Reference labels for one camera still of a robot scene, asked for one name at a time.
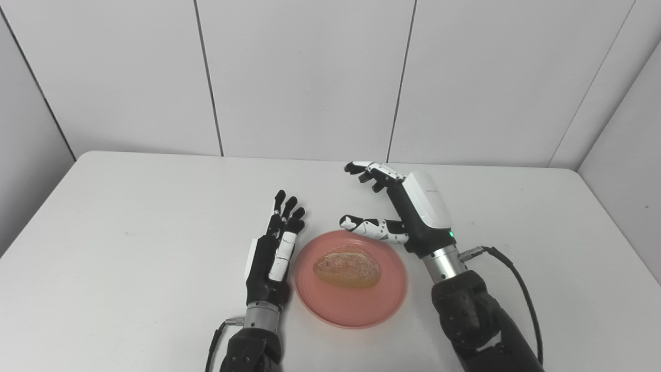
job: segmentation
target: robotic hand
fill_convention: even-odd
[[[344,170],[361,173],[361,183],[374,179],[375,193],[386,188],[402,221],[347,214],[340,226],[368,238],[404,244],[424,262],[434,282],[432,303],[464,370],[543,372],[541,354],[538,360],[514,321],[487,293],[484,280],[464,263],[485,250],[494,256],[500,252],[479,247],[459,254],[449,214],[431,177],[419,171],[405,175],[374,162],[351,162]],[[500,341],[488,346],[498,335]]]
[[[305,210],[301,207],[292,213],[296,197],[287,200],[281,210],[285,196],[283,190],[276,195],[266,233],[257,240],[246,280],[248,309],[243,329],[229,339],[221,372],[281,371],[282,347],[276,330],[291,293],[286,281],[289,260],[296,238],[305,226],[302,221]]]

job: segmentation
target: black robotic finger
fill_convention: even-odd
[[[359,174],[365,171],[369,163],[365,162],[350,162],[344,166],[344,171],[349,174]]]
[[[271,219],[268,221],[268,228],[266,228],[266,235],[272,236],[275,239],[280,237],[282,232],[282,220],[279,214],[272,214]]]
[[[365,172],[365,173],[361,174],[360,176],[358,176],[358,181],[360,181],[360,183],[365,183],[365,182],[367,182],[367,181],[369,181],[370,179],[373,179],[373,178],[374,178],[374,176],[372,174],[370,174],[368,172]]]
[[[298,217],[292,216],[287,220],[287,226],[285,227],[286,232],[293,232],[294,234],[299,234],[301,230],[305,227],[305,222],[299,219]]]
[[[292,217],[301,219],[303,218],[303,215],[305,215],[305,209],[303,207],[299,207],[297,210],[295,210],[292,213]]]
[[[287,196],[287,194],[285,193],[284,190],[278,191],[278,193],[276,194],[276,198],[275,198],[276,199],[276,205],[273,208],[274,212],[277,212],[278,214],[280,214],[280,207],[282,206],[282,202],[285,201],[286,196]]]
[[[292,212],[292,209],[296,207],[296,203],[298,203],[298,199],[296,199],[296,197],[290,197],[289,200],[285,203],[285,209],[282,211],[283,222],[287,221],[290,213]]]
[[[375,193],[378,193],[379,191],[383,190],[385,186],[379,182],[375,183],[374,186],[372,186],[372,191]]]

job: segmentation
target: bread roll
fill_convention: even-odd
[[[379,282],[381,268],[360,248],[342,246],[326,252],[313,266],[315,275],[330,284],[368,288]]]

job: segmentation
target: fingertip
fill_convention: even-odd
[[[379,191],[383,190],[383,185],[380,183],[375,183],[374,186],[372,186],[372,191],[375,193],[378,193]]]
[[[276,204],[277,205],[282,204],[282,202],[285,200],[286,196],[287,196],[287,194],[285,193],[284,190],[278,191],[278,193],[276,194]]]
[[[297,210],[292,213],[292,217],[302,218],[305,215],[305,208],[299,207]]]

